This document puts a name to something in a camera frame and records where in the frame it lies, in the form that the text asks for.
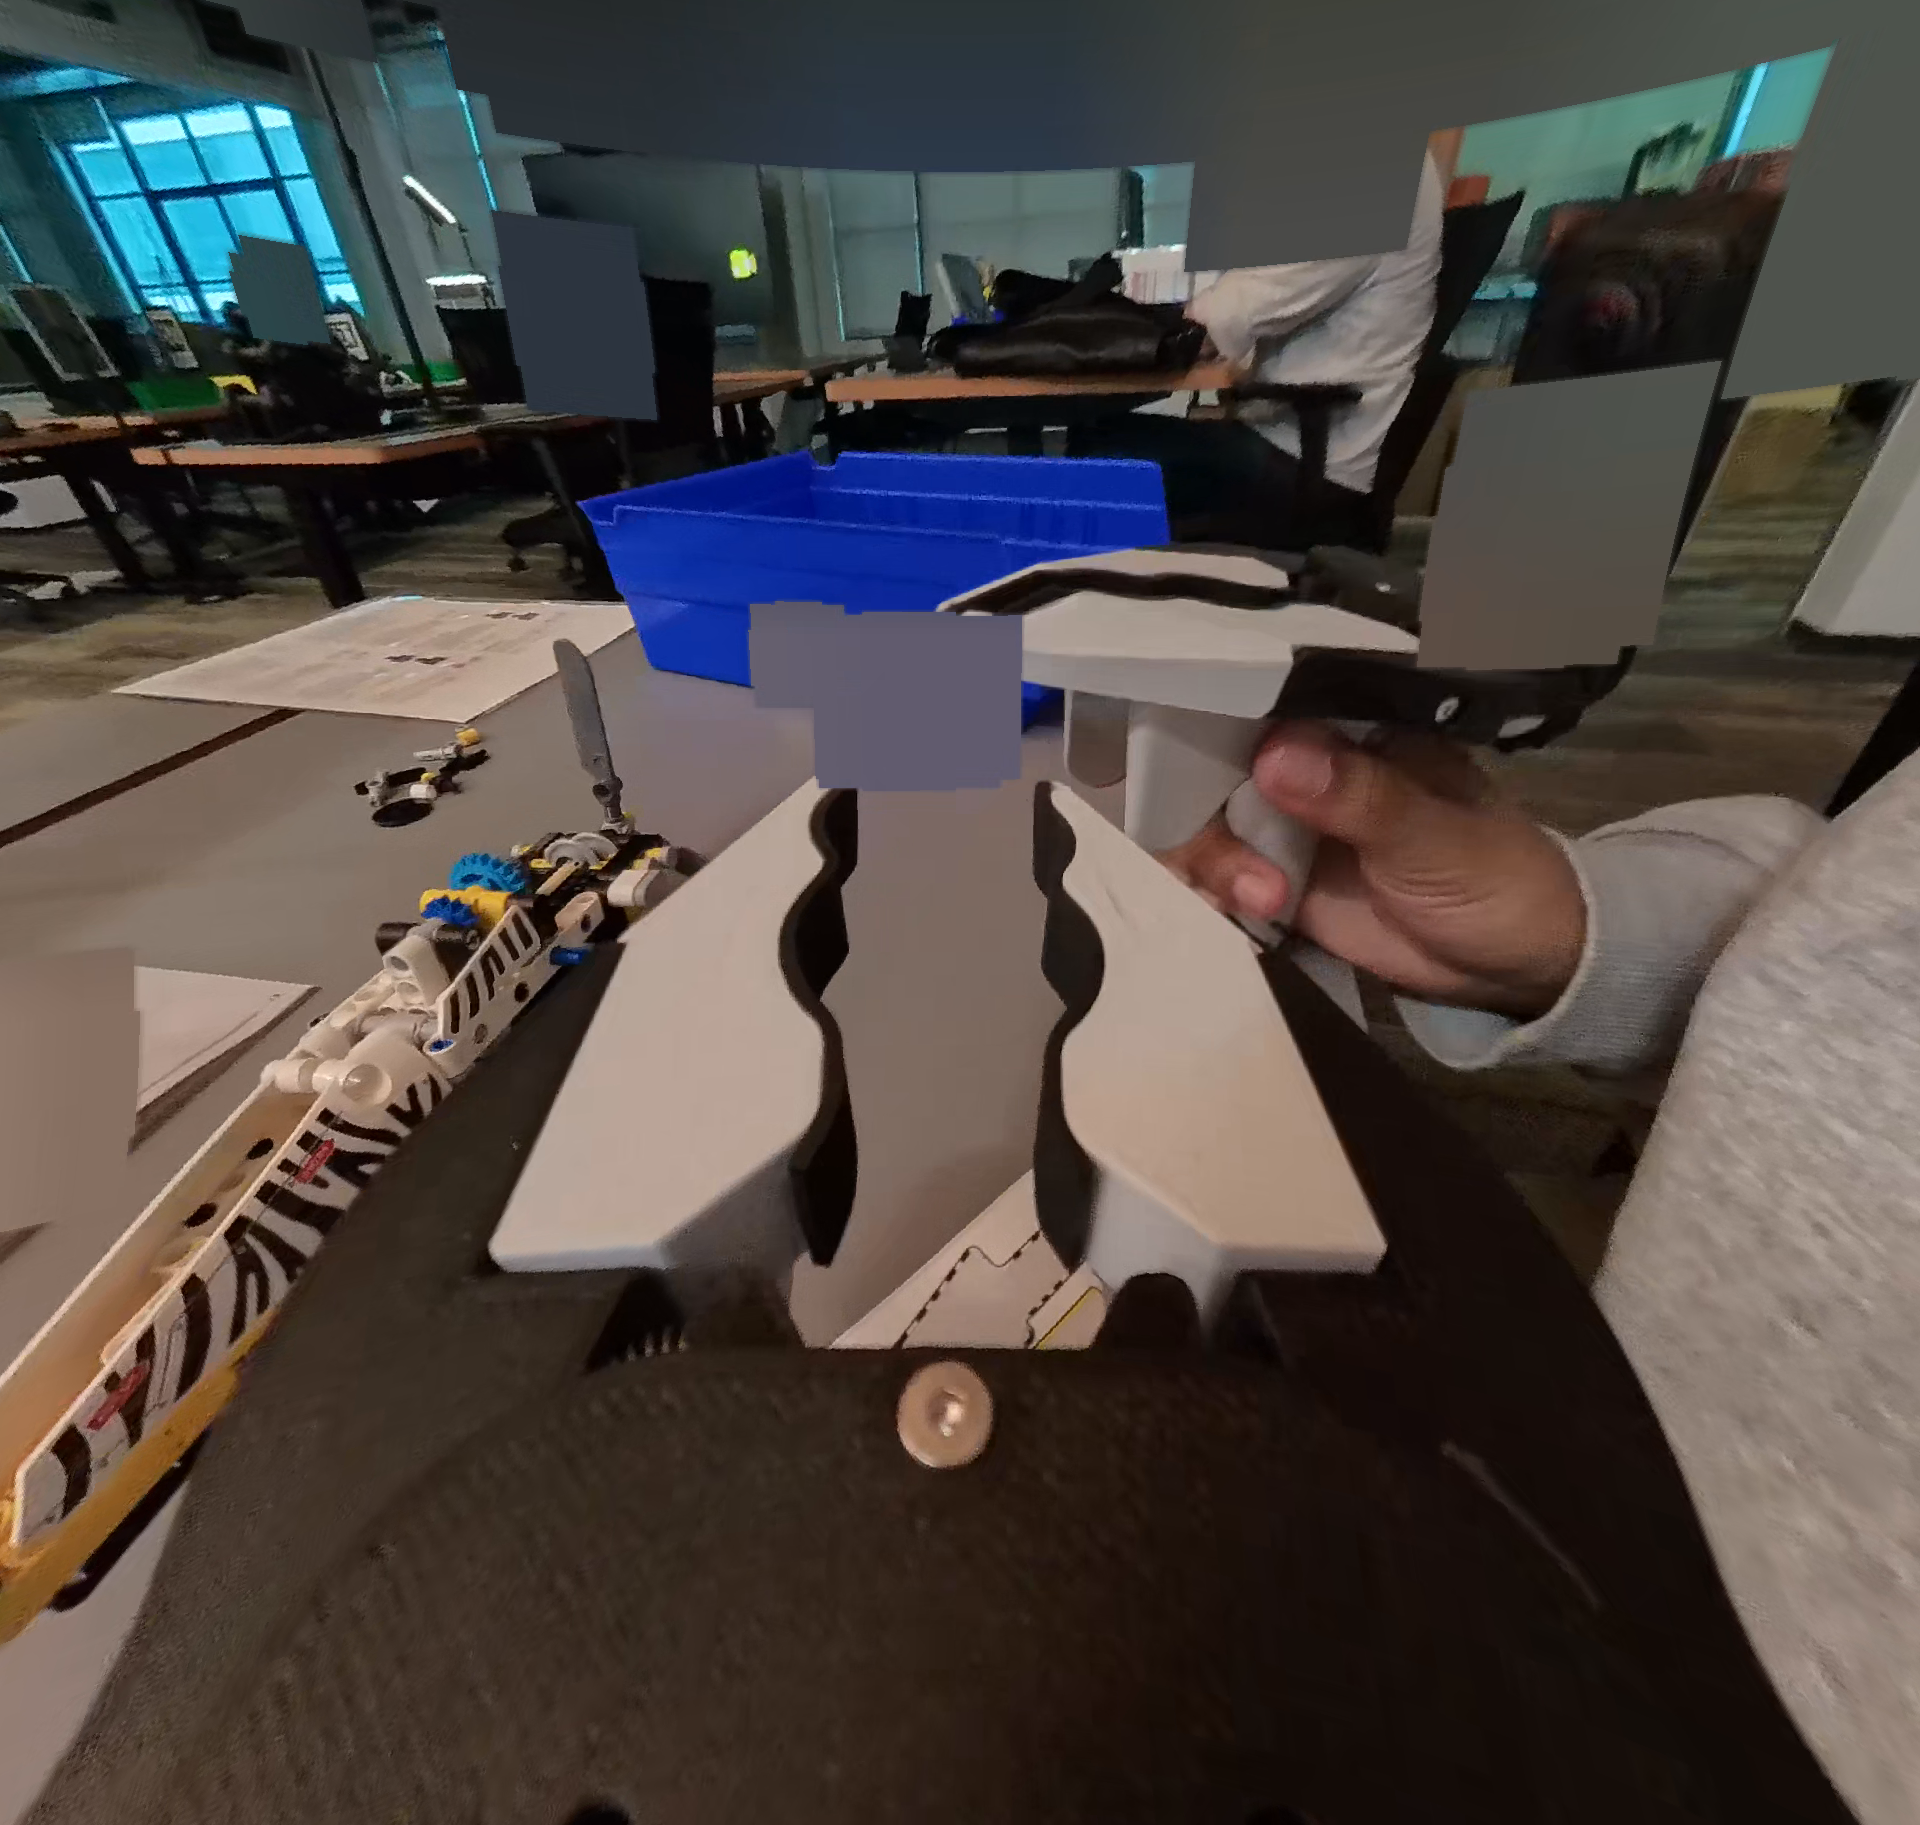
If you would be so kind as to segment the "wooden desk with black legs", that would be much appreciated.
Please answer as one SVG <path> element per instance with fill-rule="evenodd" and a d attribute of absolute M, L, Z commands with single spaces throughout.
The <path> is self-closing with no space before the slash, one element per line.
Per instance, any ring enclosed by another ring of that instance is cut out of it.
<path fill-rule="evenodd" d="M 415 479 L 446 457 L 487 457 L 498 448 L 527 448 L 547 492 L 559 498 L 568 536 L 584 563 L 584 599 L 613 604 L 618 583 L 595 524 L 568 489 L 553 443 L 579 432 L 607 434 L 613 419 L 591 415 L 539 415 L 488 407 L 484 419 L 433 424 L 415 432 L 384 432 L 325 443 L 165 443 L 132 448 L 128 464 L 146 471 L 203 473 L 227 483 L 273 486 L 287 498 L 305 574 L 332 610 L 361 606 L 367 595 L 361 572 L 339 538 L 329 498 L 345 492 L 415 492 Z"/>

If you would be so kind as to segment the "zebra striped lego model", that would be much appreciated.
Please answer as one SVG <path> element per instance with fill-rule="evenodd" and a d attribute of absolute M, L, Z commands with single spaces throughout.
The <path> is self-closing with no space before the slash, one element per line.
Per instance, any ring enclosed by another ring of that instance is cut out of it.
<path fill-rule="evenodd" d="M 623 806 L 588 657 L 559 641 L 556 664 L 598 824 L 465 853 L 384 925 L 374 977 L 263 1068 L 6 1369 L 6 1640 L 140 1537 L 275 1312 L 461 1081 L 701 869 Z"/>

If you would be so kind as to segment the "wooden desk with bag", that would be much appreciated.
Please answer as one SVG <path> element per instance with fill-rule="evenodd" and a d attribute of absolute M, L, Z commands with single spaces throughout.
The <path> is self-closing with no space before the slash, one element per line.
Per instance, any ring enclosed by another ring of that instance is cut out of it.
<path fill-rule="evenodd" d="M 1120 457 L 1113 430 L 1138 407 L 1178 396 L 1232 393 L 1235 367 L 1202 360 L 1170 374 L 958 376 L 852 374 L 826 384 L 829 464 L 844 453 L 942 451 L 967 432 L 1003 432 L 1008 455 Z"/>

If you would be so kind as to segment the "plain white paper sheet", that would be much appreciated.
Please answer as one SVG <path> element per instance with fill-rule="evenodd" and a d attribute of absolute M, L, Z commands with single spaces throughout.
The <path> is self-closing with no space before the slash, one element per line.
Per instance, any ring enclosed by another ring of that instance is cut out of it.
<path fill-rule="evenodd" d="M 137 1118 L 146 1118 L 254 1043 L 316 987 L 137 966 L 132 993 L 140 1018 Z"/>

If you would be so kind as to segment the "black bag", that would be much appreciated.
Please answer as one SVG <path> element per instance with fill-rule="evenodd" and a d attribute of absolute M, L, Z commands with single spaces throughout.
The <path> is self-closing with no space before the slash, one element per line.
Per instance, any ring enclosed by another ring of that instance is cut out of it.
<path fill-rule="evenodd" d="M 1123 266 L 1102 256 L 1074 280 L 1003 271 L 985 325 L 929 337 L 929 360 L 956 376 L 1109 378 L 1188 374 L 1208 346 L 1175 302 L 1133 302 Z"/>

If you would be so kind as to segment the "small black white lego assembly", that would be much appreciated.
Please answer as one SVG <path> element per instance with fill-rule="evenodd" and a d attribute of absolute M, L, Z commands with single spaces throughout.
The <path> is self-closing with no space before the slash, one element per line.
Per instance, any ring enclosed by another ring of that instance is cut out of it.
<path fill-rule="evenodd" d="M 443 747 L 412 753 L 401 767 L 389 767 L 356 781 L 356 795 L 370 808 L 380 827 L 403 827 L 424 821 L 446 797 L 461 793 L 465 775 L 488 762 L 488 747 L 475 729 L 455 730 Z"/>

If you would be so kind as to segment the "person's grey sweatshirt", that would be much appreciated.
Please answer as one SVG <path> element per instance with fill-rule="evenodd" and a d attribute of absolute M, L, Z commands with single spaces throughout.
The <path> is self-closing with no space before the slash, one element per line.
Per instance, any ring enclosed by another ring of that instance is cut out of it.
<path fill-rule="evenodd" d="M 1858 1820 L 1917 1820 L 1917 788 L 1803 851 L 1705 983 L 1596 1297 Z"/>

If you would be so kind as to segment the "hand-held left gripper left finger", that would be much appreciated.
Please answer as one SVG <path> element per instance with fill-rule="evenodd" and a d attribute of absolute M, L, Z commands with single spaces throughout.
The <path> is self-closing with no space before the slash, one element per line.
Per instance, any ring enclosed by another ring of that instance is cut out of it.
<path fill-rule="evenodd" d="M 505 1273 L 834 1263 L 859 1142 L 826 993 L 859 795 L 803 788 L 637 921 L 492 1237 Z"/>

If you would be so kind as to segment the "lego instruction sheet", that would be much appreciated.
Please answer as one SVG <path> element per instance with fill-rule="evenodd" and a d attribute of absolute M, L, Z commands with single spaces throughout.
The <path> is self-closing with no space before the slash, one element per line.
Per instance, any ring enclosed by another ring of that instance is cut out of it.
<path fill-rule="evenodd" d="M 120 698 L 474 725 L 556 676 L 553 642 L 596 653 L 623 606 L 394 596 L 126 684 Z"/>

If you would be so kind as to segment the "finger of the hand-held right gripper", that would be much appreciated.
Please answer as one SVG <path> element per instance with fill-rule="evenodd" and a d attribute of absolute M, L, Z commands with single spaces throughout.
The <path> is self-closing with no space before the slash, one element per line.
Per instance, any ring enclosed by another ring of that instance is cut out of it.
<path fill-rule="evenodd" d="M 1415 657 L 1415 632 L 1313 603 L 1055 599 L 1020 626 L 1020 675 L 1068 698 L 1071 781 L 1123 781 L 1136 704 L 1265 721 L 1303 650 Z"/>
<path fill-rule="evenodd" d="M 1020 568 L 944 599 L 939 612 L 1038 612 L 1078 595 L 1196 599 L 1251 612 L 1303 599 L 1295 572 L 1260 554 L 1115 550 Z"/>

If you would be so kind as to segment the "white dashed-line paper sheet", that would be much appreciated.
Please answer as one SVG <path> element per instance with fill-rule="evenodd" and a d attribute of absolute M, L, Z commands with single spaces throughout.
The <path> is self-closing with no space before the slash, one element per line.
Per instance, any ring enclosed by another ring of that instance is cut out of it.
<path fill-rule="evenodd" d="M 1043 1237 L 1037 1182 L 1025 1173 L 834 1348 L 1084 1349 L 1106 1322 L 1109 1299 L 1087 1268 L 1068 1268 Z"/>

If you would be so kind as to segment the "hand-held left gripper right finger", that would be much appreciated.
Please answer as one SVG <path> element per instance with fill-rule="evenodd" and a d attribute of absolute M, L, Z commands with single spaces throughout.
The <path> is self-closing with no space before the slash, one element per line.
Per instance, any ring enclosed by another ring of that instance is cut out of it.
<path fill-rule="evenodd" d="M 1254 942 L 1062 781 L 1037 784 L 1032 838 L 1059 1002 L 1032 1163 L 1055 1252 L 1111 1293 L 1376 1273 L 1381 1222 Z"/>

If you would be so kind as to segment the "large paned window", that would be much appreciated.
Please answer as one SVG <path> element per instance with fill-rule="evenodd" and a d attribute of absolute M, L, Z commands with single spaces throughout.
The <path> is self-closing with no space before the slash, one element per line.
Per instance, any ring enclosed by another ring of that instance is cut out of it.
<path fill-rule="evenodd" d="M 241 101 L 114 115 L 92 101 L 83 131 L 55 154 L 141 307 L 222 325 L 236 304 L 230 262 L 241 238 L 300 244 L 325 302 L 363 307 L 286 108 Z"/>

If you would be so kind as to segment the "person's right hand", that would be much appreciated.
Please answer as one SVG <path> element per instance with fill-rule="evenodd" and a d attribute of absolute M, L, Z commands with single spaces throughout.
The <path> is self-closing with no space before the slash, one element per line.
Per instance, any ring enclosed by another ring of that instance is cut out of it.
<path fill-rule="evenodd" d="M 1501 806 L 1474 757 L 1435 735 L 1357 743 L 1283 723 L 1251 768 L 1260 800 L 1316 835 L 1303 885 L 1213 821 L 1165 866 L 1236 921 L 1294 928 L 1390 991 L 1542 1018 L 1567 991 L 1588 907 L 1567 848 Z"/>

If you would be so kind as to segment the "black office chair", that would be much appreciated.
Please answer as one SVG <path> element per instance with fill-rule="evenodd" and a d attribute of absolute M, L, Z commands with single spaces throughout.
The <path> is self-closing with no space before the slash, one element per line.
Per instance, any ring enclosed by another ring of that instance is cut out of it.
<path fill-rule="evenodd" d="M 1262 518 L 1258 550 L 1307 556 L 1319 545 L 1345 545 L 1373 556 L 1385 554 L 1407 479 L 1465 370 L 1448 356 L 1448 342 L 1494 271 L 1522 205 L 1524 193 L 1517 191 L 1501 202 L 1448 209 L 1435 320 L 1407 400 L 1384 434 L 1376 479 L 1364 498 L 1334 492 L 1326 477 L 1332 423 L 1357 407 L 1361 389 L 1323 382 L 1260 382 L 1235 391 L 1242 412 L 1258 401 L 1285 407 L 1300 434 L 1294 493 Z"/>

